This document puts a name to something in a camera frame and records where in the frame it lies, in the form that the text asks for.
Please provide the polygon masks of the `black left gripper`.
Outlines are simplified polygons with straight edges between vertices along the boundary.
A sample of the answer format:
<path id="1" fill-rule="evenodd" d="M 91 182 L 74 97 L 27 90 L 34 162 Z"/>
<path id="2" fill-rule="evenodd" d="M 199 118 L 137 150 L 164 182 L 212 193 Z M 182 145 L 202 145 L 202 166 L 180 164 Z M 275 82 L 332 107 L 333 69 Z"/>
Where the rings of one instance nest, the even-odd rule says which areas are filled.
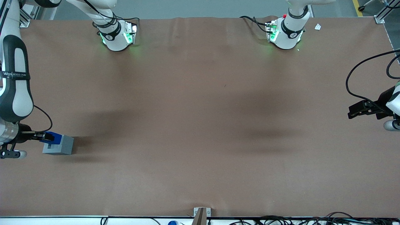
<path id="1" fill-rule="evenodd" d="M 387 116 L 397 119 L 397 87 L 389 88 L 382 92 L 378 97 L 377 104 L 382 107 Z M 349 106 L 348 118 L 353 119 L 357 116 L 372 115 L 379 113 L 379 108 L 370 101 L 359 101 Z"/>

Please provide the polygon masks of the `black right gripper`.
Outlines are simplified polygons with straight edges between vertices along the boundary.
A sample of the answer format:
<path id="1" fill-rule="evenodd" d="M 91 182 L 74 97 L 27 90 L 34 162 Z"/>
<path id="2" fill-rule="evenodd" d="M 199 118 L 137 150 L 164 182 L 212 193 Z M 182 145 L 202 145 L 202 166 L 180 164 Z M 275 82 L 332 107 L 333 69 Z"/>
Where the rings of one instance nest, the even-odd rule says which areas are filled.
<path id="1" fill-rule="evenodd" d="M 53 135 L 44 135 L 46 131 L 32 131 L 26 124 L 18 124 L 18 133 L 15 137 L 15 143 L 24 143 L 28 140 L 36 140 L 42 143 L 53 143 Z"/>

